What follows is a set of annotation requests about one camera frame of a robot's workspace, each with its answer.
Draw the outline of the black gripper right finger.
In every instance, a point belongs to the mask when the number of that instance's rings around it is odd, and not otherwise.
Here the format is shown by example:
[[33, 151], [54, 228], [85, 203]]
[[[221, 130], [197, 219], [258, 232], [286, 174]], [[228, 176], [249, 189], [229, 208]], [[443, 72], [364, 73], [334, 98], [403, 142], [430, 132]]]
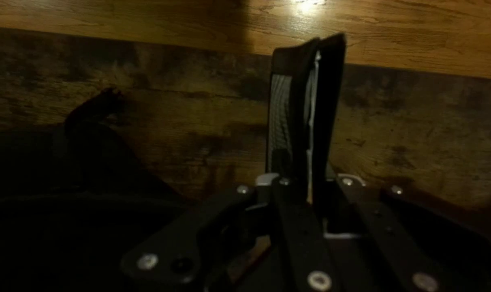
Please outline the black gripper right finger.
[[326, 198], [334, 292], [491, 292], [491, 237], [461, 210], [354, 176]]

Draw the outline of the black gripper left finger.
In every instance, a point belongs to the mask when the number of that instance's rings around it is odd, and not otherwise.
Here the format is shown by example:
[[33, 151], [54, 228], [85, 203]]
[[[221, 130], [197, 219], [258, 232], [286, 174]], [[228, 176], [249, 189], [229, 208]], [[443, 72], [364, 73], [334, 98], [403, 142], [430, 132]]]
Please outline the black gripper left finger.
[[127, 252], [124, 275], [134, 288], [287, 288], [273, 193], [219, 192]]

